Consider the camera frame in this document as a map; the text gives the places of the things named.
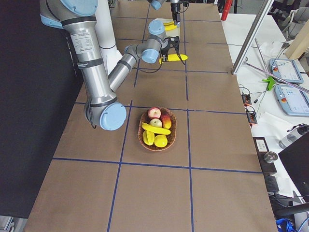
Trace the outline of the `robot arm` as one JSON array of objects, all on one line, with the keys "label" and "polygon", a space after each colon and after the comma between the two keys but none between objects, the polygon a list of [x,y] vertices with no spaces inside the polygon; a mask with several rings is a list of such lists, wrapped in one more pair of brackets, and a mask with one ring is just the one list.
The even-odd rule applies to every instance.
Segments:
[{"label": "robot arm", "polygon": [[[149,0],[148,1],[150,5],[155,9],[159,10],[163,3],[166,2],[165,0]],[[189,1],[187,0],[170,0],[170,9],[172,13],[172,19],[173,23],[176,27],[180,26],[181,23],[181,16],[180,13],[183,13],[184,11],[181,11],[181,4],[183,4],[184,7],[189,6]]]},{"label": "robot arm", "polygon": [[106,0],[42,0],[40,16],[44,25],[64,29],[70,35],[87,91],[86,119],[92,127],[108,131],[120,128],[126,109],[115,92],[139,59],[157,61],[160,50],[167,46],[163,22],[151,21],[147,41],[127,46],[121,55]]}]

